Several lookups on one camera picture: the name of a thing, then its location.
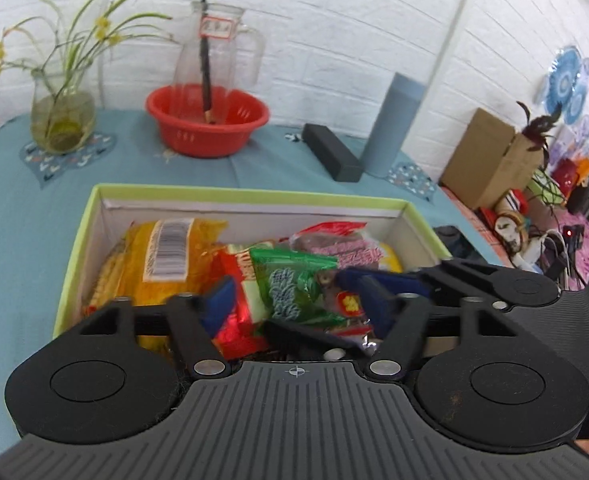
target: red plastic bowl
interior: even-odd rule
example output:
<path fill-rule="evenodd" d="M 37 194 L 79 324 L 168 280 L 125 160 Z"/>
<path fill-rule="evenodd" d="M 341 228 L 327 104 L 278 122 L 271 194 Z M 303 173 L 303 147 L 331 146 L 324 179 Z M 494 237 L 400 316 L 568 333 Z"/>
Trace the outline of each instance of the red plastic bowl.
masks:
<path fill-rule="evenodd" d="M 193 123 L 168 114 L 172 87 L 152 92 L 146 110 L 159 122 L 163 142 L 174 151 L 199 158 L 217 158 L 241 150 L 254 130 L 270 118 L 268 107 L 241 90 L 228 94 L 225 124 Z"/>

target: white brick wall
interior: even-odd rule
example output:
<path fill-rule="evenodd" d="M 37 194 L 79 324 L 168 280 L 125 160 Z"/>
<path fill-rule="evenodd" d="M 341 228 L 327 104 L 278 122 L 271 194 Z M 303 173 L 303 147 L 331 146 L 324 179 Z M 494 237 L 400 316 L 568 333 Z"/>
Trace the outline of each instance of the white brick wall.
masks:
<path fill-rule="evenodd" d="M 56 0 L 70 15 L 81 0 Z M 458 0 L 217 0 L 248 9 L 245 22 L 268 38 L 254 92 L 273 123 L 318 121 L 338 132 L 367 136 L 393 72 L 427 82 Z M 37 0 L 0 0 L 5 25 L 43 10 Z M 137 0 L 130 12 L 156 9 L 177 17 L 181 38 L 190 0 Z M 531 102 L 555 50 L 577 44 L 589 56 L 589 0 L 476 0 L 424 122 L 404 149 L 439 176 L 475 109 L 523 123 L 514 101 Z M 10 44 L 21 54 L 23 40 Z M 168 84 L 176 46 L 123 45 L 106 59 L 109 107 L 140 108 Z M 0 125 L 30 109 L 27 75 L 0 78 Z"/>
<path fill-rule="evenodd" d="M 438 177 L 477 107 L 522 126 L 514 101 L 532 104 L 555 50 L 569 44 L 589 56 L 589 0 L 476 0 L 431 111 L 403 149 Z"/>
<path fill-rule="evenodd" d="M 74 12 L 80 0 L 55 0 Z M 217 0 L 246 7 L 245 22 L 268 38 L 254 92 L 273 122 L 322 121 L 337 131 L 367 136 L 394 71 L 422 82 L 430 76 L 457 0 Z M 156 9 L 186 16 L 190 0 L 138 0 L 127 11 Z M 43 10 L 37 0 L 0 0 L 0 33 Z M 169 25 L 178 37 L 186 20 Z M 23 52 L 11 43 L 8 53 Z M 168 84 L 178 49 L 155 42 L 124 45 L 106 60 L 109 107 L 140 108 Z M 30 109 L 27 75 L 0 78 L 0 125 Z"/>

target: snack package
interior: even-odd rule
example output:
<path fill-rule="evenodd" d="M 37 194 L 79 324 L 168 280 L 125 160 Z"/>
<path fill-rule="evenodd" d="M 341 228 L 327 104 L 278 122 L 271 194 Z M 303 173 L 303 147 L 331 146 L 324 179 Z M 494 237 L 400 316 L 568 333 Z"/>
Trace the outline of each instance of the snack package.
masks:
<path fill-rule="evenodd" d="M 212 248 L 225 221 L 174 218 L 129 228 L 116 296 L 134 306 L 161 304 L 174 294 L 201 294 L 209 285 Z M 167 351 L 167 338 L 140 336 L 144 348 Z"/>
<path fill-rule="evenodd" d="M 317 281 L 321 285 L 324 308 L 334 312 L 347 320 L 345 326 L 331 330 L 333 333 L 345 332 L 364 334 L 372 330 L 366 316 L 359 295 L 347 290 L 341 290 L 335 281 L 337 270 L 322 270 L 317 273 Z"/>
<path fill-rule="evenodd" d="M 121 240 L 113 250 L 110 251 L 106 261 L 101 266 L 98 274 L 97 283 L 95 283 L 92 297 L 84 308 L 84 317 L 94 314 L 98 309 L 104 306 L 108 301 L 116 297 L 116 289 L 121 280 L 121 274 L 124 271 L 124 261 L 126 259 L 126 241 Z"/>
<path fill-rule="evenodd" d="M 293 251 L 336 256 L 339 269 L 367 269 L 401 272 L 401 264 L 393 250 L 372 238 L 365 222 L 324 222 L 292 235 L 289 246 Z"/>
<path fill-rule="evenodd" d="M 287 250 L 250 249 L 261 298 L 271 317 L 318 328 L 345 326 L 347 320 L 324 308 L 319 271 L 337 268 L 337 258 Z"/>
<path fill-rule="evenodd" d="M 260 242 L 252 248 L 271 249 L 273 242 Z M 270 313 L 258 290 L 250 247 L 230 244 L 214 255 L 211 279 L 217 282 L 222 276 L 230 276 L 236 285 L 235 306 L 217 333 L 214 343 L 223 356 L 237 359 L 268 349 L 268 343 L 255 335 L 255 327 L 268 319 Z"/>

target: red snack bag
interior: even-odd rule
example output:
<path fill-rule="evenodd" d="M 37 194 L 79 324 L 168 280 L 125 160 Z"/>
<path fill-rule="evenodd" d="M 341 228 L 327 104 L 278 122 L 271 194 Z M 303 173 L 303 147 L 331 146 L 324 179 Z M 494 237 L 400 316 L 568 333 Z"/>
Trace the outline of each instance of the red snack bag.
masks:
<path fill-rule="evenodd" d="M 272 242 L 253 247 L 272 248 Z M 255 325 L 269 317 L 258 291 L 250 248 L 228 245 L 214 256 L 211 279 L 216 283 L 230 276 L 236 286 L 235 306 L 214 339 L 226 359 L 236 359 L 268 349 L 264 338 L 255 335 Z"/>
<path fill-rule="evenodd" d="M 335 256 L 339 269 L 368 269 L 401 272 L 401 264 L 388 245 L 372 238 L 365 222 L 323 222 L 292 235 L 288 240 L 293 251 Z"/>

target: blue tablecloth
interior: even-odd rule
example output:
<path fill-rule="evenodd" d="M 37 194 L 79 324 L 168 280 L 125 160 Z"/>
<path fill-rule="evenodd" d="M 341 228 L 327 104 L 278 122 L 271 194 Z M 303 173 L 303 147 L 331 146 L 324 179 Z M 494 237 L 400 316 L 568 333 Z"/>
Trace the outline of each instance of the blue tablecloth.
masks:
<path fill-rule="evenodd" d="M 66 264 L 90 190 L 100 182 L 174 184 L 297 190 L 411 200 L 432 226 L 454 224 L 491 263 L 492 248 L 438 191 L 433 202 L 420 202 L 385 180 L 364 174 L 359 183 L 334 182 L 303 143 L 284 134 L 292 128 L 266 126 L 234 156 L 196 160 L 172 156 L 145 112 L 104 111 L 97 130 L 115 134 L 116 148 L 82 170 L 67 171 L 40 188 L 19 151 L 30 140 L 27 116 L 0 129 L 0 452 L 18 440 L 3 401 L 11 371 L 45 345 Z M 363 141 L 346 139 L 358 155 Z"/>

